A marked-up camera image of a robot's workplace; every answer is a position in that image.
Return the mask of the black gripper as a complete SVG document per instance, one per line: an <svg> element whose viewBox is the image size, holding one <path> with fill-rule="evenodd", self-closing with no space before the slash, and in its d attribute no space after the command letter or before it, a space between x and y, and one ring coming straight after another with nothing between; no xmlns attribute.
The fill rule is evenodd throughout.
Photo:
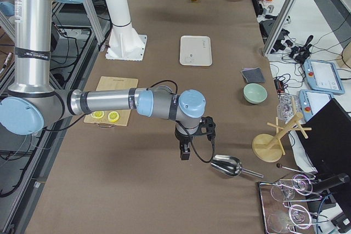
<svg viewBox="0 0 351 234"><path fill-rule="evenodd" d="M180 159L182 161L189 160L191 154L189 142L195 136L206 135L209 141L214 142L215 129L216 124L210 116L176 121L175 136L180 142Z"/></svg>

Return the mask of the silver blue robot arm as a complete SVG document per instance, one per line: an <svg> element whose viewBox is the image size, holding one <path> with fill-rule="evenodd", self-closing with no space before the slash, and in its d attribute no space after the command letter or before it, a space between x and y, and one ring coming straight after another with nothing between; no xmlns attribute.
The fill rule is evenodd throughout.
<svg viewBox="0 0 351 234"><path fill-rule="evenodd" d="M54 89L49 83L53 2L84 0L14 0L15 77L8 97L1 101L1 125L8 131L29 135L70 116L96 111L132 110L140 115L175 121L180 157L195 151L193 138L215 141L215 123L205 117L206 100L197 90L181 94L158 82L148 88L83 92Z"/></svg>

